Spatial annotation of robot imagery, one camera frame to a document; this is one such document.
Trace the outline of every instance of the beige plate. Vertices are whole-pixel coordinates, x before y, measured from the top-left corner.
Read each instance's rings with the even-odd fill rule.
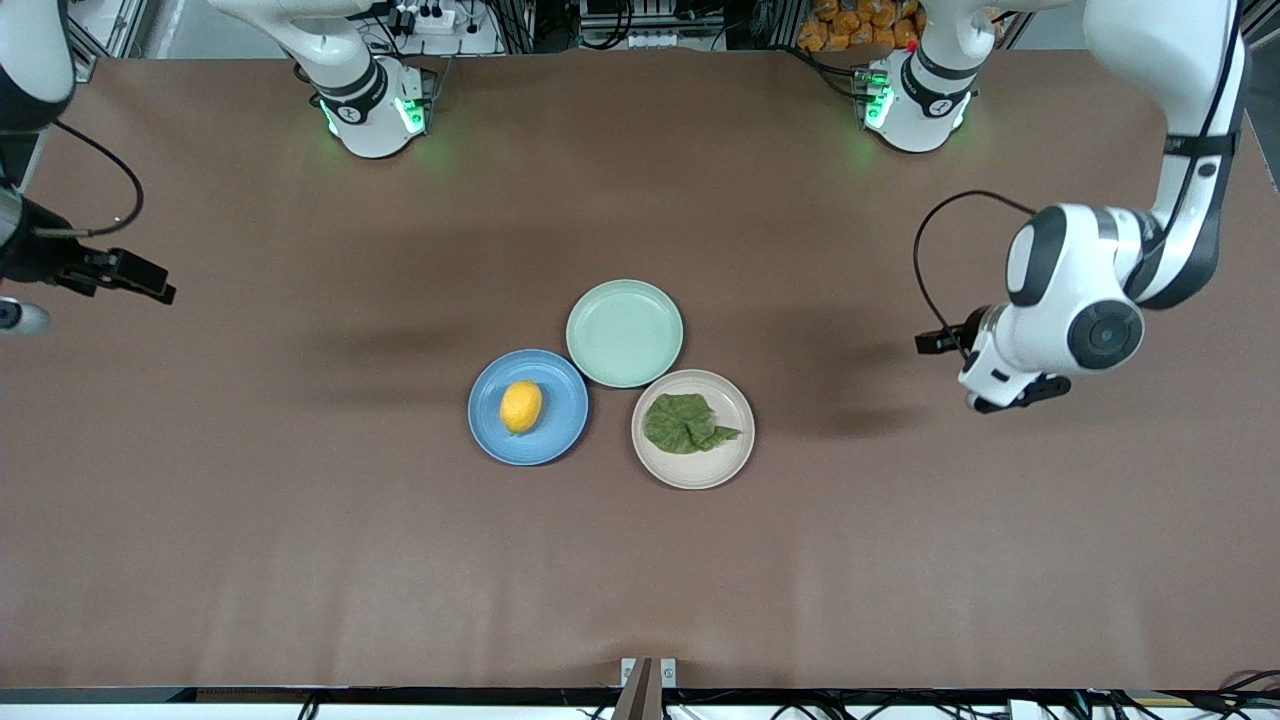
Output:
[[[659,395],[698,393],[716,413],[716,424],[742,430],[716,450],[692,455],[672,455],[644,437],[644,415]],[[733,383],[707,370],[678,370],[658,378],[644,391],[631,414],[631,442],[640,462],[655,478],[681,489],[708,489],[727,482],[751,456],[755,446],[755,416],[746,396]]]

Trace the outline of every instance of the table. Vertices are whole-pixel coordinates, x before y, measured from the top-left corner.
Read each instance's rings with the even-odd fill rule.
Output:
[[[681,51],[468,59],[434,135],[364,161],[280,61],[104,61],[65,119],[147,205],[118,242],[178,302],[45,304],[0,346],[0,684],[1208,688],[1274,666],[1280,202],[1249,135],[1217,278],[1138,356],[982,418],[911,277],[970,187],[1147,206],[1157,109],[1079,53],[997,54],[941,151],[861,133],[806,67]],[[1106,120],[1106,126],[1100,126]],[[32,197],[100,224],[116,170],[54,135]],[[959,322],[1021,218],[924,246]],[[640,391],[591,388],[536,469],[471,441],[471,380],[563,351],[576,297],[680,305],[678,368],[750,397],[748,468],[648,477]]]

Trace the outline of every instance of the lemon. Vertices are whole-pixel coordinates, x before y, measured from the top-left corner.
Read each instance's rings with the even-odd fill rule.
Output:
[[[541,411],[543,391],[538,388],[538,383],[516,380],[507,386],[507,392],[502,393],[502,407],[498,414],[511,434],[520,434],[534,427]]]

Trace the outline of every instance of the metal bracket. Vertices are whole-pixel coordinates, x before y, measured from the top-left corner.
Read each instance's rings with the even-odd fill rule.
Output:
[[[630,673],[623,665],[626,683],[622,696],[613,707],[613,720],[662,720],[666,712],[662,707],[663,665],[652,657],[631,660]],[[676,679],[676,661],[671,660],[671,679]]]
[[[622,676],[618,680],[618,685],[626,685],[627,684],[627,678],[631,676],[631,670],[635,667],[635,665],[636,665],[636,659],[635,657],[623,657],[622,659]],[[664,687],[664,688],[675,688],[676,687],[676,659],[675,657],[663,657],[662,662],[659,664],[659,670],[662,670],[662,687]]]

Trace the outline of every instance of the plate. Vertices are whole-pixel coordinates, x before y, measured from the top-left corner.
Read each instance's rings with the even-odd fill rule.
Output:
[[[543,391],[543,411],[529,432],[511,434],[498,410],[507,387],[530,379]],[[467,424],[485,452],[509,465],[541,465],[573,447],[586,427],[586,383],[568,360],[549,350],[517,350],[489,364],[471,386]]]
[[[672,455],[644,437],[644,415],[660,395],[698,393],[716,413],[716,424],[742,430],[716,450],[692,455]],[[660,378],[644,391],[631,414],[631,442],[640,462],[655,478],[681,489],[708,489],[727,482],[746,465],[755,447],[755,416],[742,391],[727,379],[707,370],[678,370]]]
[[[641,281],[611,281],[579,299],[564,340],[586,377],[608,387],[640,387],[676,361],[685,324],[666,292]]]

